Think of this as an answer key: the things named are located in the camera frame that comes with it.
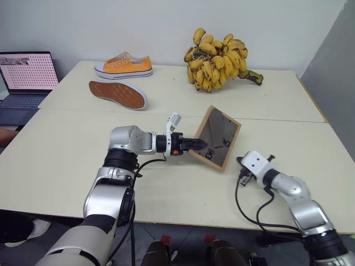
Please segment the sneaker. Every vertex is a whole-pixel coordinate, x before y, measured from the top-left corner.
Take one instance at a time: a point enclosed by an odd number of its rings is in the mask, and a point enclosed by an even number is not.
[[[107,62],[95,64],[95,72],[104,79],[125,79],[150,76],[153,73],[149,57],[134,58],[124,52]]]
[[[96,97],[114,101],[128,109],[140,110],[148,103],[141,89],[126,82],[92,80],[89,88]]]
[[[8,248],[18,247],[19,245],[26,242],[28,239],[40,237],[48,230],[48,228],[51,225],[50,222],[46,222],[44,220],[39,220],[39,219],[33,220],[32,222],[34,224],[34,227],[32,229],[31,234],[27,237],[26,240],[19,241],[19,242],[8,242],[8,243],[5,243],[5,246]]]

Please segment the rubber sole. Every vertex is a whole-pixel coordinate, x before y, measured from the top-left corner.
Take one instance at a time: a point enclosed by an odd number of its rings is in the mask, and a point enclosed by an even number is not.
[[[129,83],[90,81],[89,88],[96,97],[112,100],[128,109],[143,109],[148,102],[145,93]]]
[[[141,78],[144,76],[150,76],[153,74],[153,68],[147,71],[139,71],[139,72],[130,72],[130,73],[105,73],[94,68],[96,74],[104,79],[127,79],[127,78]]]

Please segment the table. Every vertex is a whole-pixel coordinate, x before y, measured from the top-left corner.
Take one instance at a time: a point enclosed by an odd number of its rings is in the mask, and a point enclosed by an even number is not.
[[[138,125],[162,134],[167,118],[143,112],[39,110],[0,155],[0,208],[82,217],[85,197],[107,152],[110,131]],[[193,137],[201,120],[183,116],[176,131]],[[147,165],[135,188],[136,220],[256,228],[239,214],[234,200],[240,169],[235,157],[254,149],[265,157],[274,154],[279,170],[302,178],[339,232],[355,231],[354,163],[327,123],[238,122],[242,128],[223,173],[188,154]],[[138,158],[143,163],[153,157],[160,155]],[[268,199],[254,182],[240,189],[241,205],[253,217]],[[262,212],[261,220],[293,225],[287,204],[279,196]]]
[[[79,62],[40,104],[40,108],[113,111],[128,114],[114,102],[96,98],[89,81],[102,80],[94,72],[96,62]],[[311,98],[293,71],[256,70],[264,75],[261,86],[248,80],[230,80],[212,94],[196,91],[187,80],[184,66],[154,65],[146,78],[123,79],[141,88],[148,96],[145,114],[204,116],[213,104],[233,118],[324,122]]]

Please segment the floor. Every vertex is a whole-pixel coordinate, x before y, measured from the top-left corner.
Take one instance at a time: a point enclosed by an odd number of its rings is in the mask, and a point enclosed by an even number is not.
[[[32,266],[40,260],[46,251],[68,230],[68,226],[53,223],[46,234],[31,239],[16,248],[7,248],[0,244],[1,266]],[[117,238],[115,243],[120,241],[125,227],[116,230]],[[172,224],[147,224],[135,223],[136,239],[136,265],[141,260],[150,245],[155,239],[170,240],[170,252],[177,251],[173,265],[197,265],[207,266],[206,248],[214,238],[229,241],[239,250],[256,252],[259,257],[266,258],[269,266],[308,265],[307,253],[298,243],[283,243],[273,247],[261,248],[256,242],[259,231],[246,231],[226,228],[210,228],[195,226],[177,226]],[[354,252],[355,240],[350,236],[343,236],[346,247]],[[131,265],[130,263],[130,240],[129,236],[118,250],[114,257],[115,266]]]

